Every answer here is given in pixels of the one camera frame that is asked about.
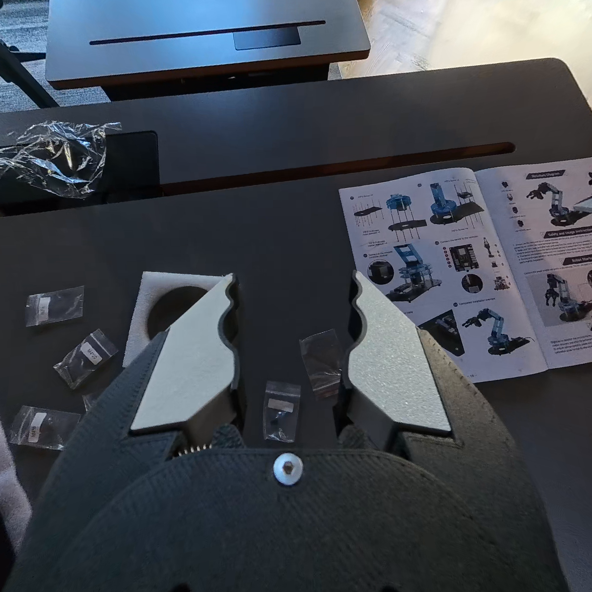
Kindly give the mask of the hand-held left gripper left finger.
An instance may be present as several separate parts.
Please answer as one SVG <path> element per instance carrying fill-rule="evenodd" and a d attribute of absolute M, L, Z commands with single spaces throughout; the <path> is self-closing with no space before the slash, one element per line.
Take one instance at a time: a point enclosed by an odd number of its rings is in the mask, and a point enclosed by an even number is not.
<path fill-rule="evenodd" d="M 241 418 L 236 274 L 224 277 L 162 333 L 164 343 L 142 388 L 133 435 L 177 430 L 190 446 Z"/>

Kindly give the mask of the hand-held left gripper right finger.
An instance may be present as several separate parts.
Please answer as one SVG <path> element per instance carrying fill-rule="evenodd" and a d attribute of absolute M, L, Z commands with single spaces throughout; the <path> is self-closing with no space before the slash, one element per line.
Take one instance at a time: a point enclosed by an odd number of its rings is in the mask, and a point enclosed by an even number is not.
<path fill-rule="evenodd" d="M 363 273 L 349 292 L 352 344 L 342 362 L 340 418 L 388 451 L 399 432 L 449 438 L 452 428 L 418 330 Z"/>

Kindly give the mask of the clear zip bag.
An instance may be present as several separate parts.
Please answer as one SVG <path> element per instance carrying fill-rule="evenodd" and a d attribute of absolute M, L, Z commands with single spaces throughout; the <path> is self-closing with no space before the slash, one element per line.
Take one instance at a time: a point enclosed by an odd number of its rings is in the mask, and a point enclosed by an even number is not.
<path fill-rule="evenodd" d="M 300 352 L 317 398 L 336 396 L 342 374 L 344 349 L 335 329 L 300 340 Z"/>

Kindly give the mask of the robot arm instruction booklet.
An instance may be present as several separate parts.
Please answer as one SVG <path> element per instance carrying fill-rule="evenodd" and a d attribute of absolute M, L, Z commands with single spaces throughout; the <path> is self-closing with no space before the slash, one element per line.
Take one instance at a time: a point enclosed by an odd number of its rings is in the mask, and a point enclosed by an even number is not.
<path fill-rule="evenodd" d="M 339 190 L 356 269 L 476 382 L 591 362 L 591 158 Z"/>

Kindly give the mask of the empty black desk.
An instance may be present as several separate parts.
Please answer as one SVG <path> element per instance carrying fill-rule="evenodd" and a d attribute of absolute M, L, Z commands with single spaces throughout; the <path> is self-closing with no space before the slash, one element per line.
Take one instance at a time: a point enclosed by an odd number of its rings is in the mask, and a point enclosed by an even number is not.
<path fill-rule="evenodd" d="M 17 85 L 38 107 L 54 108 L 59 104 L 23 66 L 23 63 L 44 60 L 45 53 L 21 52 L 1 40 L 1 78 Z"/>
<path fill-rule="evenodd" d="M 370 49 L 357 1 L 50 1 L 46 79 L 167 97 L 327 80 Z"/>

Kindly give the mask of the white foam square with hole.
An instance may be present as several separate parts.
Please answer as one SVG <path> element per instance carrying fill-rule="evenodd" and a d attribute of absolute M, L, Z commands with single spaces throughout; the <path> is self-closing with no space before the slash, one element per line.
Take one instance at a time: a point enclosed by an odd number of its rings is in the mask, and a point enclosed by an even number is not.
<path fill-rule="evenodd" d="M 143 272 L 123 368 L 128 368 L 156 336 L 167 333 L 165 362 L 174 367 L 193 355 L 203 355 L 214 346 L 224 316 L 233 307 L 228 292 L 235 283 L 233 273 L 223 277 L 168 272 Z"/>

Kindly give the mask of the scattered small screw bags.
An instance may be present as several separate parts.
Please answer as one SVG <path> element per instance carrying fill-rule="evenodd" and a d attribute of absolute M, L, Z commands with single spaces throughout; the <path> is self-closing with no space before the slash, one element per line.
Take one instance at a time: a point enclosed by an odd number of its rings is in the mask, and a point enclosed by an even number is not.
<path fill-rule="evenodd" d="M 69 288 L 67 290 L 33 294 L 27 297 L 25 308 L 26 327 L 34 329 L 33 341 L 36 336 L 43 341 L 40 335 L 44 330 L 41 327 L 54 323 L 69 323 L 82 317 L 84 309 L 84 286 Z M 237 308 L 239 322 L 239 305 Z M 41 364 L 39 359 L 48 354 L 49 360 L 53 356 L 61 355 L 64 349 L 71 348 L 64 354 L 54 367 L 58 377 L 71 389 L 76 390 L 94 374 L 99 374 L 104 366 L 110 364 L 119 352 L 118 347 L 101 329 L 96 329 L 84 338 L 72 337 L 79 343 L 59 345 L 54 337 L 49 335 L 48 342 L 32 344 L 32 349 L 17 355 L 15 377 L 17 386 L 22 385 L 25 379 L 33 379 L 33 371 L 38 370 Z M 163 336 L 156 336 L 142 354 L 128 367 L 122 368 L 121 373 L 106 386 L 98 396 L 93 406 L 83 416 L 78 412 L 64 411 L 39 405 L 22 405 L 13 420 L 8 419 L 9 441 L 15 445 L 29 446 L 38 449 L 57 450 L 63 452 L 62 460 L 66 462 L 80 454 L 81 458 L 86 454 L 98 453 L 106 460 L 114 455 L 131 454 L 143 455 L 143 449 L 160 449 L 156 456 L 164 455 L 170 458 L 178 454 L 175 450 L 181 448 L 189 453 L 196 448 L 208 448 L 214 446 L 214 434 L 223 425 L 219 426 L 213 434 L 212 442 L 204 447 L 190 446 L 183 433 L 177 430 L 150 434 L 133 435 L 130 425 L 136 415 L 142 388 L 146 386 L 150 377 L 153 364 L 158 356 L 159 347 L 164 343 Z M 243 412 L 240 418 L 230 424 L 239 434 L 243 434 L 248 409 L 243 379 L 240 378 L 239 390 L 240 402 L 243 404 Z"/>

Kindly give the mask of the white foam sheet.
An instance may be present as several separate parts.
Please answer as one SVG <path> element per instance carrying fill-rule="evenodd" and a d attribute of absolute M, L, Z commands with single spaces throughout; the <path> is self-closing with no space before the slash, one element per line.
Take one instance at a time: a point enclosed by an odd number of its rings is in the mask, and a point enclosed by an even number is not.
<path fill-rule="evenodd" d="M 10 446 L 1 426 L 1 526 L 15 555 L 19 554 L 31 516 L 32 506 L 17 476 Z"/>

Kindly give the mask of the crumpled clear plastic wrap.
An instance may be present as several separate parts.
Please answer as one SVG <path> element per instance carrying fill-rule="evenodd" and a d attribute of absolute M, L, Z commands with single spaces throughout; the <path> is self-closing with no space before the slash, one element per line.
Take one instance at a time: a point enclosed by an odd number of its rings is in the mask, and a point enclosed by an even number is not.
<path fill-rule="evenodd" d="M 1 148 L 1 177 L 61 198 L 84 199 L 97 189 L 105 167 L 107 131 L 120 122 L 34 124 Z"/>

